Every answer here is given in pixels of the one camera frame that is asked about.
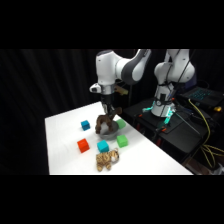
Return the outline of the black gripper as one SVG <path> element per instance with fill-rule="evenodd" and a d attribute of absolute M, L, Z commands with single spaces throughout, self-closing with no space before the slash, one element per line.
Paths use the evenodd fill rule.
<path fill-rule="evenodd" d="M 103 109 L 105 114 L 112 115 L 113 114 L 113 102 L 114 102 L 114 95 L 109 94 L 109 95 L 102 95 L 101 96 L 101 102 L 103 103 Z"/>

